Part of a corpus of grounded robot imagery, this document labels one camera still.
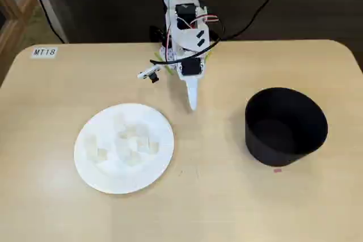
white plate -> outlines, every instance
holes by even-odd
[[[142,162],[138,165],[125,164],[117,156],[115,146],[121,123],[147,126],[150,137],[159,143],[158,152],[141,154]],[[95,163],[87,156],[85,142],[92,135],[96,136],[98,147],[108,151],[106,161]],[[94,189],[126,194],[157,180],[169,165],[173,150],[174,135],[161,113],[141,104],[120,104],[99,112],[83,127],[74,145],[74,163],[81,178]]]

wire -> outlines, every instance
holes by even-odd
[[[249,23],[242,30],[240,30],[239,32],[237,32],[237,33],[235,33],[233,35],[230,35],[230,36],[227,36],[227,37],[222,38],[222,41],[232,40],[232,39],[236,38],[237,36],[241,35],[243,32],[245,32],[252,25],[252,23],[257,18],[258,14],[269,3],[269,1],[270,0],[265,0],[263,2],[263,4],[255,11],[254,15],[252,16],[252,19],[249,21]]]
[[[202,51],[190,56],[190,57],[187,57],[187,58],[183,58],[183,59],[179,59],[179,60],[176,60],[176,61],[170,61],[170,62],[158,62],[158,61],[154,61],[154,60],[150,60],[151,63],[153,64],[158,64],[158,65],[173,65],[175,63],[179,63],[179,62],[183,62],[183,61],[186,61],[186,60],[191,60],[193,58],[196,58],[202,54],[204,54],[205,52],[211,50],[212,48],[214,48],[220,41],[227,41],[227,40],[231,40],[233,38],[236,38],[237,36],[241,35],[243,32],[245,32],[251,25],[252,23],[255,21],[255,19],[257,18],[258,14],[263,10],[263,8],[269,3],[270,0],[265,0],[263,2],[263,4],[255,11],[254,15],[252,16],[252,19],[248,22],[248,24],[242,29],[240,30],[239,32],[233,34],[233,35],[230,35],[230,36],[227,36],[227,37],[223,37],[223,38],[220,38],[218,37],[218,39],[214,42],[214,44],[210,45],[209,47],[203,49]],[[223,32],[223,35],[225,33],[225,26],[224,24],[220,21],[220,24],[222,26],[222,32]]]
[[[224,35],[225,31],[226,31],[225,25],[222,23],[222,21],[220,21],[220,24],[221,24],[221,27],[222,27],[222,35]],[[191,55],[189,57],[186,57],[186,58],[182,58],[182,59],[175,60],[175,61],[168,61],[168,62],[159,62],[159,61],[154,61],[154,60],[150,60],[150,62],[152,64],[154,64],[154,65],[174,65],[174,64],[179,63],[179,62],[192,60],[192,59],[194,59],[194,58],[196,58],[198,56],[201,56],[202,54],[204,54],[205,52],[211,50],[212,48],[214,48],[220,41],[221,41],[221,37],[219,36],[218,39],[212,45],[210,45],[209,47],[199,51],[198,53],[196,53],[194,55]]]
[[[51,30],[53,31],[53,33],[58,37],[58,39],[60,40],[60,42],[62,42],[63,44],[65,43],[64,40],[62,39],[62,37],[56,32],[56,30],[54,29],[53,25],[52,25],[52,22],[50,21],[50,18],[47,14],[47,10],[45,9],[45,6],[43,4],[43,1],[42,0],[39,0],[39,3],[41,5],[41,8],[43,9],[44,11],[44,14],[45,14],[45,18],[47,19],[47,22],[51,28]]]
[[[168,13],[168,17],[169,17],[169,27],[166,31],[166,43],[165,43],[165,61],[168,61],[168,52],[169,52],[169,35],[170,35],[170,28],[171,28],[171,19],[170,19],[170,12],[169,11],[169,7],[170,7],[170,0],[168,0],[168,6],[167,6],[167,13]]]
[[[185,25],[187,25],[189,28],[193,28],[190,24],[188,24],[188,22],[187,21],[185,21],[183,18],[181,18],[181,17],[176,17],[176,19],[179,19],[179,20],[181,20],[181,21],[183,21],[184,22],[184,24]]]
[[[217,15],[212,15],[212,14],[203,14],[203,15],[199,15],[197,17],[195,17],[195,19],[193,21],[191,21],[191,24],[193,24],[195,21],[198,21],[201,18],[213,18],[216,19],[217,21],[219,21],[219,18]]]

floor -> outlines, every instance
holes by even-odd
[[[23,49],[36,44],[59,44],[59,39],[54,35],[44,16],[40,6],[34,9],[22,39],[18,42],[14,51],[9,55],[7,60],[2,60],[0,65],[0,83],[3,82],[9,68],[12,65],[16,55]]]

paper plate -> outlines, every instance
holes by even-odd
[[[118,143],[127,128],[142,128],[157,148],[152,153],[133,152],[136,161],[123,160],[123,146]],[[101,160],[90,156],[94,145]],[[161,113],[141,104],[120,104],[99,112],[82,128],[74,145],[74,163],[81,178],[94,189],[126,194],[157,180],[169,165],[173,150],[174,135]]]

table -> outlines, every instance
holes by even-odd
[[[362,241],[363,76],[334,41],[221,43],[208,59],[196,112],[184,82],[136,75],[157,44],[57,45],[22,51],[0,89],[1,241]],[[324,110],[328,138],[281,172],[244,144],[244,108],[258,90],[289,87]],[[137,193],[88,187],[73,162],[85,122],[142,103],[172,124],[164,175]]]

